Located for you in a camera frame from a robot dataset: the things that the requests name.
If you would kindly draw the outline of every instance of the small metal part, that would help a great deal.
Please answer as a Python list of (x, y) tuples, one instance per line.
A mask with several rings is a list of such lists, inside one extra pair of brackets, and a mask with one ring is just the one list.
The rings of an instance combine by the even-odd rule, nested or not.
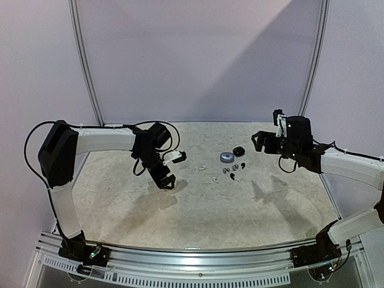
[(235, 160), (235, 156), (231, 152), (223, 152), (220, 154), (220, 161), (223, 163), (232, 163)]

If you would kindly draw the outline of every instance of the black plastic piece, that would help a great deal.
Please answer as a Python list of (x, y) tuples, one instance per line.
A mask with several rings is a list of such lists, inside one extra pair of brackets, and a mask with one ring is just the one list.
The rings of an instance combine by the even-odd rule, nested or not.
[(50, 188), (72, 181), (78, 136), (69, 126), (54, 124), (44, 140), (37, 158)]
[[(282, 114), (275, 110), (275, 115)], [(266, 154), (281, 154), (283, 158), (297, 161), (299, 167), (321, 173), (321, 156), (330, 147), (326, 144), (313, 144), (311, 124), (308, 118), (292, 116), (286, 118), (287, 133), (285, 137), (276, 137), (275, 133), (259, 131), (251, 139), (255, 150)]]
[(384, 223), (384, 185), (380, 201), (374, 206), (374, 209), (376, 209), (377, 213), (379, 214), (380, 221)]
[(339, 246), (333, 244), (328, 236), (329, 228), (336, 222), (337, 220), (328, 224), (316, 235), (316, 244), (300, 246), (291, 250), (290, 257), (295, 268), (329, 261), (341, 256)]
[(152, 144), (155, 148), (161, 148), (170, 138), (170, 132), (167, 127), (159, 122), (156, 122), (147, 131), (154, 135)]
[(233, 152), (234, 156), (236, 156), (236, 157), (241, 157), (245, 154), (245, 150), (241, 146), (236, 147), (235, 149), (233, 149), (232, 152)]
[(181, 151), (180, 153), (181, 153), (181, 157), (180, 158), (172, 160), (172, 162), (174, 164), (183, 162), (183, 161), (185, 161), (187, 159), (187, 153), (185, 153), (185, 151)]
[[(66, 238), (64, 235), (62, 235), (62, 237), (63, 241), (61, 248), (59, 249), (59, 256), (82, 262), (84, 266), (107, 266), (110, 249), (102, 246), (101, 244), (99, 244), (98, 247), (87, 245), (83, 231), (81, 234), (71, 239)], [(96, 249), (99, 251), (96, 255), (92, 256), (92, 253), (94, 253)]]
[(137, 127), (132, 129), (136, 135), (136, 139), (132, 149), (132, 158), (140, 159), (142, 166), (147, 168), (152, 179), (159, 189), (171, 190), (175, 187), (176, 178), (174, 175), (167, 176), (170, 170), (167, 166), (163, 165), (163, 161), (155, 148), (160, 148), (161, 143), (164, 144), (170, 138), (170, 133), (167, 128), (161, 124), (157, 125), (154, 129), (141, 130)]
[(283, 111), (281, 109), (277, 109), (273, 112), (273, 117), (274, 117), (274, 125), (277, 126), (277, 116), (278, 115), (283, 115)]
[(252, 135), (251, 140), (257, 152), (261, 152), (264, 146), (264, 153), (280, 154), (281, 139), (277, 138), (273, 132), (259, 131)]

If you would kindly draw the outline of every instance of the metal frame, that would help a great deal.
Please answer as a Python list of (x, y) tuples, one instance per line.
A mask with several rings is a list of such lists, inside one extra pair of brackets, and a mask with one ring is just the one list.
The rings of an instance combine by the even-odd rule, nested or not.
[(95, 113), (97, 124), (100, 126), (104, 126), (103, 116), (101, 114), (100, 105), (97, 100), (96, 90), (92, 81), (88, 59), (85, 52), (77, 1), (69, 0), (69, 5), (73, 25), (74, 39), (76, 41), (77, 52), (79, 53), (80, 66), (82, 67), (85, 86), (88, 90), (89, 99), (91, 101), (92, 109)]
[(317, 70), (317, 67), (319, 66), (320, 53), (323, 45), (326, 20), (328, 16), (328, 8), (329, 8), (329, 0), (323, 0), (320, 17), (319, 17), (319, 24), (317, 26), (317, 37), (316, 37), (314, 48), (313, 48), (310, 73), (308, 75), (307, 84), (305, 86), (304, 96), (302, 98), (301, 104), (298, 109), (298, 115), (301, 115), (301, 116), (304, 116), (305, 111), (307, 109), (314, 79), (316, 76), (316, 70)]
[[(307, 269), (294, 268), (289, 251), (313, 243), (313, 240), (306, 240), (232, 252), (151, 251), (107, 245), (112, 251), (108, 266), (93, 267), (89, 278), (130, 287), (275, 287), (289, 284), (290, 272)], [(79, 263), (58, 256), (60, 245), (60, 236), (41, 234), (27, 288), (36, 287), (43, 265), (83, 276), (76, 273)], [(351, 257), (359, 261), (358, 273), (362, 284), (371, 287), (370, 269), (359, 238), (352, 240)]]

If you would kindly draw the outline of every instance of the black bracket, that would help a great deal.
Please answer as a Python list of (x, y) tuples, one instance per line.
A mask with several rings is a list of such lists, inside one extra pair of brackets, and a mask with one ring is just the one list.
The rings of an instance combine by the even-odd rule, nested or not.
[(329, 228), (336, 222), (337, 220), (328, 224), (316, 235), (315, 244), (291, 250), (290, 257), (295, 268), (329, 261), (341, 256), (340, 247), (333, 244), (328, 236)]

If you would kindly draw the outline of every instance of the black cable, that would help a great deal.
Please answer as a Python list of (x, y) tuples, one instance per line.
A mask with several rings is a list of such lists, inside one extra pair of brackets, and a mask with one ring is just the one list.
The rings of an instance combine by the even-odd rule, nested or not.
[(342, 149), (340, 149), (339, 147), (336, 146), (336, 142), (335, 142), (335, 141), (334, 141), (334, 143), (333, 143), (333, 147), (334, 147), (337, 151), (343, 152), (343, 153), (345, 153), (345, 154), (349, 154), (349, 155), (353, 155), (353, 156), (359, 156), (359, 157), (364, 157), (364, 158), (368, 158), (368, 159), (372, 159), (372, 160), (377, 160), (377, 161), (380, 161), (380, 160), (381, 160), (379, 157), (375, 157), (375, 156), (371, 156), (371, 155), (367, 155), (367, 154), (361, 154), (361, 153), (355, 153), (355, 152), (349, 152), (349, 151), (342, 150)]
[[(132, 126), (138, 126), (138, 125), (142, 125), (142, 124), (150, 124), (150, 123), (156, 123), (156, 122), (159, 122), (159, 123), (163, 123), (163, 124), (167, 124), (169, 126), (171, 126), (173, 129), (175, 129), (176, 133), (177, 133), (177, 136), (178, 136), (178, 143), (176, 145), (175, 148), (173, 148), (172, 150), (176, 150), (179, 145), (180, 145), (180, 133), (179, 133), (179, 130), (171, 123), (168, 123), (168, 122), (165, 122), (165, 121), (144, 121), (144, 122), (140, 122), (140, 123), (136, 123), (136, 124), (133, 124)], [(50, 200), (50, 204), (51, 204), (51, 207), (52, 207), (52, 210), (53, 210), (53, 214), (54, 216), (57, 218), (56, 216), (56, 211), (53, 207), (53, 203), (52, 203), (52, 198), (51, 198), (51, 195), (49, 193), (49, 185), (47, 183), (47, 181), (31, 166), (31, 164), (29, 163), (28, 161), (28, 158), (27, 158), (27, 154), (26, 154), (26, 149), (27, 149), (27, 145), (28, 145), (28, 142), (29, 142), (29, 138), (32, 136), (33, 132), (43, 126), (43, 125), (47, 125), (47, 124), (59, 124), (59, 125), (64, 125), (64, 126), (68, 126), (68, 127), (71, 127), (71, 128), (76, 128), (76, 129), (81, 129), (81, 128), (84, 128), (84, 129), (87, 129), (87, 128), (101, 128), (101, 129), (123, 129), (123, 128), (129, 128), (130, 126), (93, 126), (93, 125), (87, 125), (87, 126), (79, 126), (79, 125), (73, 125), (73, 124), (68, 124), (68, 123), (62, 123), (62, 122), (58, 122), (58, 121), (44, 121), (44, 122), (41, 122), (39, 124), (37, 124), (30, 132), (29, 134), (27, 135), (26, 139), (25, 139), (25, 143), (24, 143), (24, 160), (25, 160), (25, 163), (26, 165), (28, 166), (28, 168), (44, 183), (44, 185), (46, 186), (47, 188), (47, 191), (48, 191), (48, 195), (49, 195), (49, 200)], [(169, 149), (171, 149), (173, 145), (173, 139), (172, 139), (172, 136), (170, 137), (170, 145), (168, 148), (166, 149), (157, 149), (157, 152), (166, 152), (168, 151)], [(135, 166), (133, 167), (133, 173), (136, 175), (136, 176), (140, 176), (142, 173), (144, 173), (144, 171), (146, 170), (145, 168), (139, 172), (139, 173), (136, 173), (136, 168), (137, 168), (137, 164), (138, 164), (138, 161), (135, 163)]]
[[(316, 144), (322, 144), (316, 140), (313, 139), (313, 142), (316, 143)], [(368, 158), (368, 159), (372, 159), (372, 160), (377, 160), (377, 161), (381, 161), (381, 159), (379, 157), (375, 157), (375, 156), (371, 156), (371, 155), (367, 155), (367, 154), (362, 154), (362, 153), (356, 153), (356, 152), (349, 152), (347, 150), (343, 150), (341, 148), (339, 148), (337, 145), (336, 145), (336, 141), (333, 141), (332, 143), (330, 144), (324, 144), (326, 146), (330, 146), (330, 147), (333, 147), (335, 148), (337, 151), (339, 152), (342, 152), (342, 153), (345, 153), (345, 154), (349, 154), (349, 155), (353, 155), (353, 156), (359, 156), (359, 157), (364, 157), (364, 158)]]
[(334, 269), (333, 273), (336, 272), (336, 271), (339, 271), (339, 270), (341, 269), (341, 267), (343, 267), (344, 264), (347, 263), (347, 261), (348, 261), (348, 259), (349, 259), (349, 255), (350, 255), (350, 250), (348, 251), (348, 255), (347, 255), (347, 258), (345, 259), (345, 261), (344, 261), (340, 266), (337, 266), (337, 267)]
[(139, 161), (140, 161), (140, 159), (137, 159), (134, 166), (133, 166), (133, 175), (134, 176), (140, 176), (145, 171), (145, 167), (144, 167), (143, 170), (141, 170), (139, 173), (136, 173), (136, 169), (137, 169), (137, 165), (138, 165)]
[(284, 172), (286, 172), (286, 173), (288, 173), (288, 174), (291, 174), (291, 173), (293, 173), (294, 171), (296, 171), (296, 168), (297, 168), (297, 165), (298, 165), (298, 162), (297, 162), (297, 161), (295, 162), (295, 165), (293, 165), (293, 170), (292, 170), (292, 171), (287, 171), (287, 170), (284, 170), (284, 169), (282, 168), (282, 166), (281, 166), (281, 159), (283, 159), (283, 156), (280, 156), (280, 158), (278, 159), (278, 166), (279, 166), (279, 168), (280, 168), (282, 171), (284, 171)]
[[(314, 140), (314, 139), (313, 139), (313, 142), (316, 143), (316, 144), (324, 144), (324, 143), (320, 143), (320, 142), (318, 142), (318, 141), (316, 141), (316, 140)], [(325, 146), (331, 146), (331, 147), (333, 147), (334, 144), (335, 144), (335, 141), (333, 141), (333, 142), (330, 143), (330, 144), (324, 144), (324, 145), (325, 145)]]

